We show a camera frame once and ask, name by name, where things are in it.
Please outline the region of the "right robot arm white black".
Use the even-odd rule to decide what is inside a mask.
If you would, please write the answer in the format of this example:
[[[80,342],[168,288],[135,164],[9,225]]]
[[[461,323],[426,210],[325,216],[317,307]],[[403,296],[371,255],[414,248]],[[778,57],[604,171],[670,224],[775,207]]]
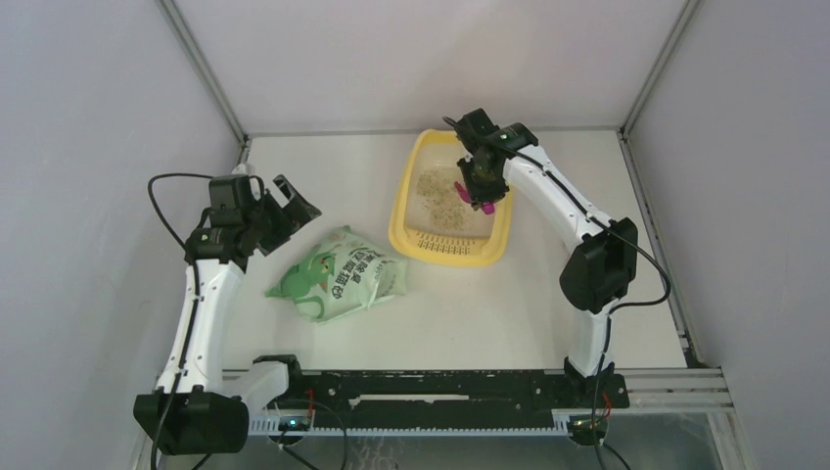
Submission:
[[[567,398],[589,407],[601,399],[607,369],[612,309],[636,276],[638,229],[629,218],[597,209],[556,167],[538,137],[520,122],[501,127],[484,109],[444,122],[466,154],[457,165],[456,189],[473,210],[492,214],[512,191],[528,198],[564,244],[568,259],[559,275],[576,311],[574,339],[565,359]]]

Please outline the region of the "pink plastic litter scoop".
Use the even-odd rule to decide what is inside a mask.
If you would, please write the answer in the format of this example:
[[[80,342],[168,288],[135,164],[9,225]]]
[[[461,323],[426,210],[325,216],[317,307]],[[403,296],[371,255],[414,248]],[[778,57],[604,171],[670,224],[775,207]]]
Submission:
[[[461,182],[455,181],[453,185],[461,200],[474,211],[481,211],[486,215],[493,215],[495,213],[494,203],[475,203],[467,188]]]

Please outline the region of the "scattered clean litter grains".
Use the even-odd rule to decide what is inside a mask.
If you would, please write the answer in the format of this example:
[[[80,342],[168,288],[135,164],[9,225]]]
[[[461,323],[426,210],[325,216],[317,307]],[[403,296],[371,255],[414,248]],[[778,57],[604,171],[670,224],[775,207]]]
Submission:
[[[462,200],[451,168],[422,172],[417,178],[411,202],[412,224],[422,230],[446,233],[472,233],[475,224],[471,208]]]

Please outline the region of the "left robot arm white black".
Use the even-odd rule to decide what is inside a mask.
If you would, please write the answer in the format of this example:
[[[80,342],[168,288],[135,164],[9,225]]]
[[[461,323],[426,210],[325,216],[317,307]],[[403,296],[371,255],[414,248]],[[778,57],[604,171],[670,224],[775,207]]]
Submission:
[[[186,284],[175,338],[153,390],[136,397],[133,416],[160,455],[235,453],[246,443],[251,419],[272,401],[299,405],[306,393],[291,355],[262,356],[238,378],[223,378],[221,356],[233,304],[254,253],[270,255],[320,210],[282,174],[273,179],[286,198],[279,204],[257,175],[208,178],[209,204],[187,238]]]

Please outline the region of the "yellow plastic litter box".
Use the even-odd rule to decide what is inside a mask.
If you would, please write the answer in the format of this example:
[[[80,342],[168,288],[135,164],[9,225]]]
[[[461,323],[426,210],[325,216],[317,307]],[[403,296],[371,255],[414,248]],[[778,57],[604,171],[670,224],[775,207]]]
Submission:
[[[436,168],[451,168],[463,183],[457,163],[467,155],[452,131],[427,129],[416,139],[399,178],[389,224],[389,240],[402,255],[454,267],[484,267],[498,261],[507,245],[512,216],[512,196],[497,202],[495,213],[486,215],[471,208],[472,233],[422,230],[412,224],[411,202],[419,175]]]

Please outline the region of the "green cat litter bag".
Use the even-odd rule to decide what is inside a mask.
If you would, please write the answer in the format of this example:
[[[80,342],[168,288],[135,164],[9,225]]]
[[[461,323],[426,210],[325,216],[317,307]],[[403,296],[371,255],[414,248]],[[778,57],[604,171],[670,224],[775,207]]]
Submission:
[[[407,292],[408,261],[345,225],[331,230],[265,291],[323,324]]]

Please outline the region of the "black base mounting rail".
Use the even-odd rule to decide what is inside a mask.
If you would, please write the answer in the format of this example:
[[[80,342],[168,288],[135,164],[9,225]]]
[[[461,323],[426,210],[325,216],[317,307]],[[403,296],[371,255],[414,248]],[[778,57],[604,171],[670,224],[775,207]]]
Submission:
[[[358,425],[540,425],[574,411],[602,417],[630,406],[621,374],[580,381],[560,370],[306,371],[265,409]]]

